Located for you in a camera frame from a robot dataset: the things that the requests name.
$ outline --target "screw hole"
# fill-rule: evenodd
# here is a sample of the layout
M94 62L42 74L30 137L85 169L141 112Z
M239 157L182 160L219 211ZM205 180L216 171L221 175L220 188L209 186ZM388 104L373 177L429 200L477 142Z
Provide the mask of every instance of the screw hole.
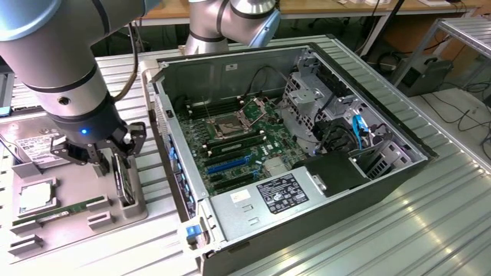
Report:
M60 97L58 98L58 104L66 105L66 104L69 104L69 102L70 102L69 98L66 98L66 97Z

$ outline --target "power supply label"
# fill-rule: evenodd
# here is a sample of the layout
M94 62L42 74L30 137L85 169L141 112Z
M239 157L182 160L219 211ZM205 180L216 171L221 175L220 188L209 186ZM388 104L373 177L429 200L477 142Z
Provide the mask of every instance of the power supply label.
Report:
M292 174L287 174L280 178L259 184L256 187L268 205L269 212L273 214L308 201L304 190Z

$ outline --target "metal workbench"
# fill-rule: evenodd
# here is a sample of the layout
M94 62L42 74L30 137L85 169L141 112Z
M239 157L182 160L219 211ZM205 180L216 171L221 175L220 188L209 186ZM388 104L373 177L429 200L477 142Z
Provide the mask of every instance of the metal workbench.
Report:
M403 94L336 40L313 36L275 40L269 45L307 41L323 47L433 148L439 159L381 203L236 271L233 275L491 275L488 166L476 155L467 153L457 141L445 138L443 128L417 112ZM164 58L178 54L176 50L162 51L145 53L141 58ZM121 89L129 76L130 63L129 55L98 59L113 93ZM13 105L34 104L25 94L25 87L16 81ZM124 119L141 120L144 98L138 81L125 100L117 103L117 108ZM178 218L154 150L149 139L137 158L149 218L38 258L6 266L6 269L13 270L12 273L198 274L197 266L182 255L177 242ZM8 159L1 160L1 170L5 170ZM8 193L5 175L8 173L0 174L0 185L6 186L5 191L0 191L0 205Z
M404 63L404 68L397 70L392 77L392 83L395 86L397 86L401 82L413 61L423 54L423 51L439 30L444 31L451 38L461 41L464 45L469 46L483 56L491 59L491 19L484 17L439 18L431 25L429 30L416 47L416 50L413 51L408 61ZM436 49L435 53L441 53L448 41L449 39L447 39L447 42L443 43L441 47Z

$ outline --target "warning label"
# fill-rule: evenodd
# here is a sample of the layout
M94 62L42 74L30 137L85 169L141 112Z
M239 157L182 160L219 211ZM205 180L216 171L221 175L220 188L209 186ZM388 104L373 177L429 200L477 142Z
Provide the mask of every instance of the warning label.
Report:
M269 212L273 214L308 201L304 190L292 174L259 184L256 187L268 205Z
M26 156L34 164L44 164L61 159L50 154L49 149L52 147L52 137L58 135L50 133L37 137L16 140L14 143L21 147Z

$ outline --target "motherboard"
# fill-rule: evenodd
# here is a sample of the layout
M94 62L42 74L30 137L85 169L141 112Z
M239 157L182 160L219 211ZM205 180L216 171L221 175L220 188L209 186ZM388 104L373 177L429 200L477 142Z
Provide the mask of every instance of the motherboard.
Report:
M305 158L279 112L267 97L237 97L186 105L177 114L212 196L287 172Z

